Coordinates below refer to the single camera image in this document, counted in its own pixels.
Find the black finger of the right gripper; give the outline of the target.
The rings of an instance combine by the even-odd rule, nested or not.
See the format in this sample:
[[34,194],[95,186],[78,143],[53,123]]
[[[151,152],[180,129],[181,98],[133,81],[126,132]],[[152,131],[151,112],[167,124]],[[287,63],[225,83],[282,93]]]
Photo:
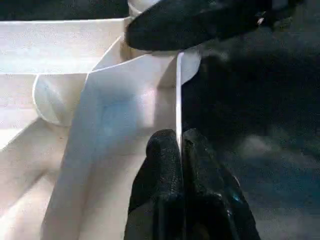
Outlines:
[[250,32],[266,9],[265,0],[161,0],[127,26],[125,41],[143,51],[184,50]]

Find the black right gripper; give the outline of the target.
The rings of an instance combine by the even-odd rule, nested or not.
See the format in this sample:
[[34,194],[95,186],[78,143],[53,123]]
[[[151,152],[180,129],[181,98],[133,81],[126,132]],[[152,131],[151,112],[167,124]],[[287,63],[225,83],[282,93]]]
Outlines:
[[270,29],[283,29],[291,24],[297,7],[306,0],[257,0],[257,25]]

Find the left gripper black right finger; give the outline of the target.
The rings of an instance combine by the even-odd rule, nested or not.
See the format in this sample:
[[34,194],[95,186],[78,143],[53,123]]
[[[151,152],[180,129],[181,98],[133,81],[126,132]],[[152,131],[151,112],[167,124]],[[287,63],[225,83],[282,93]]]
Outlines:
[[196,129],[182,136],[182,165],[189,240],[259,240],[237,178]]

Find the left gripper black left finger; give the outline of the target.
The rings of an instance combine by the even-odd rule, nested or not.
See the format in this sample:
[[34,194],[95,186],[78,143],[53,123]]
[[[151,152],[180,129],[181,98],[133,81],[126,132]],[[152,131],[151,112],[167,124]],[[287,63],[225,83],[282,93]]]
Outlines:
[[132,183],[126,240],[182,240],[185,195],[180,150],[172,129],[155,132]]

